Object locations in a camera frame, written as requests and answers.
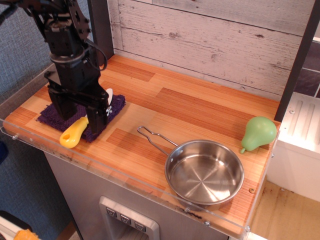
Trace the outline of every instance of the cable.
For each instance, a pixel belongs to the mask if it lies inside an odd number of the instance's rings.
[[[107,59],[107,56],[105,55],[104,51],[102,51],[102,49],[97,45],[95,44],[93,41],[91,41],[90,39],[86,39],[85,42],[90,45],[91,47],[95,48],[96,50],[98,50],[100,53],[102,53],[103,55],[103,58],[104,58],[104,63],[103,63],[103,68],[100,69],[99,67],[96,67],[92,62],[91,60],[88,58],[87,61],[90,63],[90,65],[96,69],[96,70],[99,70],[100,72],[105,70],[107,68],[107,62],[108,62],[108,59]]]
[[[0,14],[0,25],[8,18],[10,17],[12,14],[15,13],[15,11],[17,10],[18,5],[16,3],[12,3],[10,4],[10,6],[5,9],[1,14]]]

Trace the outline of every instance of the pan handle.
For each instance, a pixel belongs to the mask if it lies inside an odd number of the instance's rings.
[[[137,131],[142,134],[143,136],[145,136],[148,141],[153,145],[155,146],[157,149],[159,149],[161,152],[163,152],[164,154],[166,154],[167,156],[169,156],[169,153],[167,153],[165,150],[163,150],[161,147],[159,147],[157,144],[155,144],[153,141],[151,141],[150,137],[148,135],[146,135],[145,133],[141,132],[140,129],[145,129],[147,130],[150,134],[152,135],[157,135],[161,138],[163,138],[164,140],[167,140],[169,143],[175,145],[176,147],[178,146],[176,143],[174,143],[173,141],[171,141],[170,139],[166,138],[165,136],[161,135],[160,133],[156,133],[156,132],[153,132],[153,131],[150,131],[148,128],[146,128],[145,126],[138,126],[137,128]]]

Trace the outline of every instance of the wooden floor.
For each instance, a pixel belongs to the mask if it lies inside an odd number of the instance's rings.
[[[319,240],[320,202],[267,181],[251,231],[268,240]]]

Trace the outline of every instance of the black metal frame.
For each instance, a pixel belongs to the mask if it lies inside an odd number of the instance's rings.
[[[275,114],[274,120],[282,122],[284,119],[287,107],[289,105],[291,96],[294,92],[300,71],[304,65],[305,59],[307,57],[310,45],[315,36],[318,24],[320,20],[320,0],[315,0],[309,21],[307,23],[306,29],[304,31],[300,47],[298,49],[297,55],[295,57],[291,73],[289,75],[288,81],[285,85],[285,89],[280,100],[279,107]]]
[[[102,49],[109,59],[114,55],[114,46],[107,0],[87,0],[87,2],[93,41]],[[103,61],[103,56],[99,56],[100,65],[103,64]]]

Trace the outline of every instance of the yellow handle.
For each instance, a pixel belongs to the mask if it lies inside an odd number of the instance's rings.
[[[81,135],[89,124],[86,116],[75,121],[70,127],[65,130],[60,136],[60,144],[68,149],[72,149],[80,141]]]

